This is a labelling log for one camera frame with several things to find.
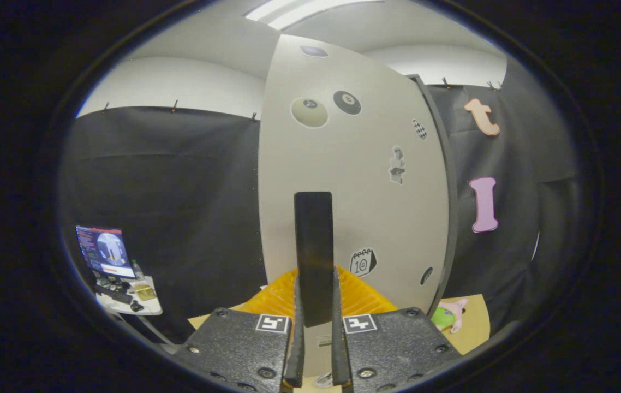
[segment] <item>ceiling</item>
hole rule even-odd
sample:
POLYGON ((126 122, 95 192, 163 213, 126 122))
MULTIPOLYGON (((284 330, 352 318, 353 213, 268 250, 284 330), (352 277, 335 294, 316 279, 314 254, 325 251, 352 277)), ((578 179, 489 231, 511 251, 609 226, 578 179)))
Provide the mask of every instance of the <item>ceiling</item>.
MULTIPOLYGON (((182 57, 266 79, 281 32, 243 14, 266 0, 221 0, 134 50, 128 59, 182 57)), ((411 0, 345 5, 309 17, 283 33, 365 53, 399 45, 457 45, 500 54, 465 27, 411 0)))

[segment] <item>stuffed toy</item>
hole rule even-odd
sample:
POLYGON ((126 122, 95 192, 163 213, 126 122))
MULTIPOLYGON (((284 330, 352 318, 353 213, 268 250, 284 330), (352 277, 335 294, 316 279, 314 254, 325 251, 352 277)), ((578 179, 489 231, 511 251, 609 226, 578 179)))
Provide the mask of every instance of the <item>stuffed toy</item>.
POLYGON ((461 316, 465 313, 465 304, 468 299, 461 299, 456 303, 439 302, 437 310, 432 316, 432 323, 439 330, 445 330, 451 327, 451 333, 456 333, 461 328, 461 316))

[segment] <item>monitor screen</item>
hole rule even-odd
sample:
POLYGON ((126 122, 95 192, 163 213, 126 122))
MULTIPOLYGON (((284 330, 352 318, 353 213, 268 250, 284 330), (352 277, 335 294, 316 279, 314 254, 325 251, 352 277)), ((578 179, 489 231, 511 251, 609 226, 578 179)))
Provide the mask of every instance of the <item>monitor screen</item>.
POLYGON ((108 276, 135 278, 121 229, 75 226, 80 251, 90 269, 108 276))

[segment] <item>checkered flag sticker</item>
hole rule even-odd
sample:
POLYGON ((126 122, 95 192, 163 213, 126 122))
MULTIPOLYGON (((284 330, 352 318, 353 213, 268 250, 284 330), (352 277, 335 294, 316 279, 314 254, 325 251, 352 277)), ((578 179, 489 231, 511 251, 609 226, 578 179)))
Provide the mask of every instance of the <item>checkered flag sticker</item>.
POLYGON ((418 122, 417 120, 413 119, 413 127, 415 127, 415 132, 417 132, 417 136, 420 137, 420 139, 427 139, 427 131, 425 130, 425 126, 420 124, 420 122, 418 122))

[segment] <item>computer mouse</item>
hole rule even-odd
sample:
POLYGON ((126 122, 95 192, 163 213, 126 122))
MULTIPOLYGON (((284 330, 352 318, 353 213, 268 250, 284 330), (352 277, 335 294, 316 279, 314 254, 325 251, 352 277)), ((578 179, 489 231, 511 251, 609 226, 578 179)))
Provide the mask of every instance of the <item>computer mouse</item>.
POLYGON ((140 305, 138 301, 134 300, 133 303, 131 303, 131 311, 133 311, 134 313, 137 313, 138 311, 141 311, 144 309, 144 306, 140 305))

